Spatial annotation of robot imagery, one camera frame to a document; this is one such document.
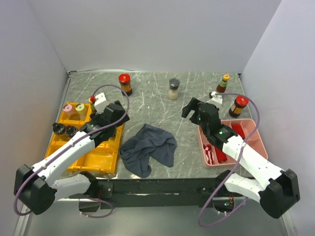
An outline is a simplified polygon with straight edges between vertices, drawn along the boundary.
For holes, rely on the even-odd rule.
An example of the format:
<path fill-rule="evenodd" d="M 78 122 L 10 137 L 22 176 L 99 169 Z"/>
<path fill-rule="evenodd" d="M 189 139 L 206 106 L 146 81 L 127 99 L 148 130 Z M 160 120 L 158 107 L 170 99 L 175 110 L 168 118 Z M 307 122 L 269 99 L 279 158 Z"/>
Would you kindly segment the green lid cream bottle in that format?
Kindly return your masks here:
<path fill-rule="evenodd" d="M 75 110 L 79 114 L 80 120 L 86 119 L 87 109 L 83 103 L 78 103 L 75 106 Z"/>

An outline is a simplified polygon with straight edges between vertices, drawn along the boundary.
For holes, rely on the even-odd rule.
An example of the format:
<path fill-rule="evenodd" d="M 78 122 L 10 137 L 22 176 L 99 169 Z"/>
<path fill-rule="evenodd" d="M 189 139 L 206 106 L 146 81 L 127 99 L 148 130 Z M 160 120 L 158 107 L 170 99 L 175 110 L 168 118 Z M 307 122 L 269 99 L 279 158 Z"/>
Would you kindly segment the white powder bottle black cap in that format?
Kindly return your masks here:
<path fill-rule="evenodd" d="M 78 132 L 77 127 L 72 126 L 72 125 L 68 125 L 66 127 L 66 137 L 67 137 L 67 139 L 68 140 L 72 139 L 77 132 Z"/>

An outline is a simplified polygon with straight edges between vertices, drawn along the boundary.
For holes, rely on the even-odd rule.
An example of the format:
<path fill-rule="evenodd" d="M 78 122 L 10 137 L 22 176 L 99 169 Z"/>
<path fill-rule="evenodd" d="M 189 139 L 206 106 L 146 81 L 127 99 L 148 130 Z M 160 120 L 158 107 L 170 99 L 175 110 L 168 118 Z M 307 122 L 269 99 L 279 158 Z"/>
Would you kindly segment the round black cap dark bottle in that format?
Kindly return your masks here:
<path fill-rule="evenodd" d="M 53 123 L 53 132 L 60 141 L 68 141 L 68 136 L 66 134 L 66 126 L 62 123 Z"/>

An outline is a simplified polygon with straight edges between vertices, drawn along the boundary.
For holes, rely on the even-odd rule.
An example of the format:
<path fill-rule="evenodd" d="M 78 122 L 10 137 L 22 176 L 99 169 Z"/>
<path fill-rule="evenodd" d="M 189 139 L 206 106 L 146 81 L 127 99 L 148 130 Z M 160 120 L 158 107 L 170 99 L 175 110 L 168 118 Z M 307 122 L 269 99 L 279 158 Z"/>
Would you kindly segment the yellow cap green label bottle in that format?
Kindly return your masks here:
<path fill-rule="evenodd" d="M 91 106 L 91 111 L 93 113 L 95 113 L 96 112 L 96 108 L 95 108 L 94 104 L 91 103 L 90 106 Z"/>

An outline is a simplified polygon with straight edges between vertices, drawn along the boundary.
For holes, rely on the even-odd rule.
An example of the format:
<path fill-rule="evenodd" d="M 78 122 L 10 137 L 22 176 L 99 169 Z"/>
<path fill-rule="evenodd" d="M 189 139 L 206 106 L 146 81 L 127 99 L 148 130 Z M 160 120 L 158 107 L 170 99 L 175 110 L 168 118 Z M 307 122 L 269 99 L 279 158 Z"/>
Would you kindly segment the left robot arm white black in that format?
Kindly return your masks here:
<path fill-rule="evenodd" d="M 79 131 L 61 148 L 32 167 L 22 165 L 16 171 L 14 184 L 14 211 L 21 201 L 35 215 L 45 212 L 56 200 L 76 194 L 88 199 L 99 194 L 96 177 L 83 171 L 74 177 L 59 176 L 76 160 L 108 141 L 118 126 L 129 121 L 128 109 L 117 100 L 108 104 L 103 112 L 92 114 Z"/>

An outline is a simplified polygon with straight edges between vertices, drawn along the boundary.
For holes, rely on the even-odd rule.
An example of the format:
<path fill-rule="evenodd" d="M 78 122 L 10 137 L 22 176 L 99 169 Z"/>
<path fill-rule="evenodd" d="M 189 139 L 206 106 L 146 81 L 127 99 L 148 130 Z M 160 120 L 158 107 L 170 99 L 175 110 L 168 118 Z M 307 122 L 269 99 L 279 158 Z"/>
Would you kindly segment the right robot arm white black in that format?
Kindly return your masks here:
<path fill-rule="evenodd" d="M 193 97 L 182 109 L 182 117 L 186 118 L 190 111 L 194 112 L 190 121 L 199 126 L 207 141 L 236 160 L 253 176 L 253 179 L 248 179 L 231 171 L 228 179 L 216 183 L 218 194 L 226 196 L 234 192 L 253 199 L 275 219 L 300 200 L 297 174 L 269 162 L 232 128 L 223 124 L 219 118 L 219 108 L 213 102 L 206 103 Z"/>

